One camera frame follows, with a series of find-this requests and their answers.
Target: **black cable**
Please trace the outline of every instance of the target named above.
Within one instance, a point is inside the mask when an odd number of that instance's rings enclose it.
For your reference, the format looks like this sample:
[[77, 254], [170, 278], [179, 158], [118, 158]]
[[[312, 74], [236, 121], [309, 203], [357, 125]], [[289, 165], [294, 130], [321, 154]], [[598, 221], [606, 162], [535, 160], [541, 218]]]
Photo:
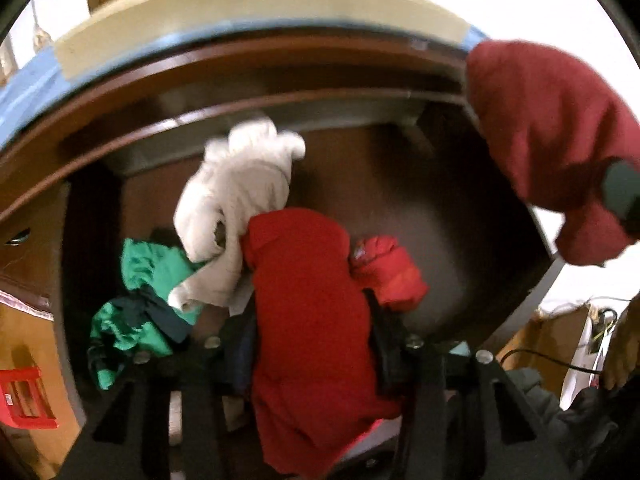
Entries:
[[564, 366], [566, 368], [571, 368], [571, 370], [576, 370], [577, 372], [584, 372], [586, 374], [595, 374], [595, 375], [600, 375], [602, 373], [602, 372], [599, 372], [597, 370], [589, 370], [588, 368], [580, 368], [579, 366], [574, 366], [574, 365], [571, 365], [569, 363], [565, 363], [564, 361], [561, 361], [560, 359], [555, 359], [554, 357], [551, 357], [549, 355], [543, 354], [542, 352], [538, 352], [537, 350], [530, 350], [528, 348], [515, 348], [513, 350], [509, 350], [502, 357], [502, 359], [500, 359], [500, 366], [502, 366], [504, 364], [504, 362], [509, 357], [511, 357], [513, 354], [517, 354], [518, 352], [524, 352], [524, 353], [527, 353], [527, 354], [537, 355], [538, 357], [545, 358], [545, 359], [551, 361], [552, 363], [555, 363], [555, 364], [560, 365], [560, 366]]
[[610, 314], [613, 314], [613, 322], [614, 322], [614, 324], [617, 323], [618, 322], [618, 311], [616, 311], [615, 309], [613, 309], [613, 308], [611, 308], [609, 306], [604, 306], [602, 308], [598, 308], [598, 313], [606, 314], [607, 312], [609, 312]]

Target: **bolt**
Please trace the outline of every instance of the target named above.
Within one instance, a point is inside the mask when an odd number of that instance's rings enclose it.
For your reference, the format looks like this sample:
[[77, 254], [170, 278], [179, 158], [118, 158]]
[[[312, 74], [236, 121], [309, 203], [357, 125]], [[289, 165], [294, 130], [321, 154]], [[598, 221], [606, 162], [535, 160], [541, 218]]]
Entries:
[[141, 350], [140, 352], [136, 352], [133, 356], [133, 364], [135, 365], [143, 365], [149, 362], [151, 359], [151, 354], [146, 350]]
[[220, 341], [220, 338], [217, 335], [212, 335], [207, 337], [204, 342], [204, 348], [207, 350], [213, 350], [214, 348], [219, 348], [221, 344], [222, 342]]
[[409, 334], [404, 340], [404, 346], [411, 350], [418, 350], [424, 346], [424, 341], [417, 334]]
[[478, 350], [476, 352], [476, 360], [482, 365], [487, 365], [494, 360], [494, 355], [488, 350]]

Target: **white towel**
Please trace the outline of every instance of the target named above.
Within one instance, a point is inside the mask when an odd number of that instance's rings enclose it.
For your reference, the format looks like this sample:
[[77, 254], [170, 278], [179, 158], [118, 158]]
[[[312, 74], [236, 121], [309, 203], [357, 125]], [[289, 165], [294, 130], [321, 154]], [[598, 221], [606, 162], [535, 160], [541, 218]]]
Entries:
[[[207, 143], [200, 169], [182, 192], [174, 225], [192, 262], [211, 261], [171, 291], [172, 307], [228, 306], [242, 271], [240, 237], [249, 219], [285, 206], [292, 161], [304, 156], [302, 137], [278, 134], [268, 118], [237, 124], [228, 140]], [[220, 245], [219, 224], [226, 235]]]

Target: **red cloth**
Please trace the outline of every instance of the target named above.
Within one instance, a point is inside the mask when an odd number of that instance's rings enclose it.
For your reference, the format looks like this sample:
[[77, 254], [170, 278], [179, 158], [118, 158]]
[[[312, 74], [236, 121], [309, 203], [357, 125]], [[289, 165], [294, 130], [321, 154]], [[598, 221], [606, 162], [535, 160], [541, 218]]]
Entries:
[[640, 129], [589, 66], [554, 48], [485, 41], [466, 60], [468, 100], [517, 195], [565, 213], [556, 245], [575, 265], [617, 257], [635, 240], [602, 204], [616, 158], [640, 171]]
[[392, 236], [375, 236], [356, 245], [351, 276], [360, 288], [371, 288], [381, 305], [396, 312], [418, 306], [429, 291], [420, 269]]
[[376, 394], [370, 315], [350, 276], [349, 235], [314, 211], [251, 218], [260, 348], [252, 401], [266, 463], [317, 478], [400, 402]]

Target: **green cloth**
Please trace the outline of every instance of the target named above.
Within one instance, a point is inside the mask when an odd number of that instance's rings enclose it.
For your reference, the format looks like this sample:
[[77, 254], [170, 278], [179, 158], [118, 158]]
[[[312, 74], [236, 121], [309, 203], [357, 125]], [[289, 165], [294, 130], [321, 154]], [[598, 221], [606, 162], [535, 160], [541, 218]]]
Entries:
[[[163, 300], [167, 300], [174, 286], [191, 276], [202, 264], [192, 264], [182, 249], [165, 247], [150, 242], [137, 242], [130, 238], [124, 241], [120, 258], [120, 272], [127, 290], [136, 290], [149, 285]], [[202, 307], [185, 314], [176, 309], [176, 314], [187, 323], [194, 325]], [[162, 332], [151, 321], [139, 327], [125, 323], [122, 310], [105, 303], [94, 315], [91, 325], [93, 342], [102, 341], [104, 335], [111, 335], [113, 347], [123, 352], [123, 361], [134, 350], [147, 350], [158, 357], [172, 354], [172, 349]], [[120, 370], [102, 368], [96, 371], [98, 386], [107, 390], [115, 381]]]

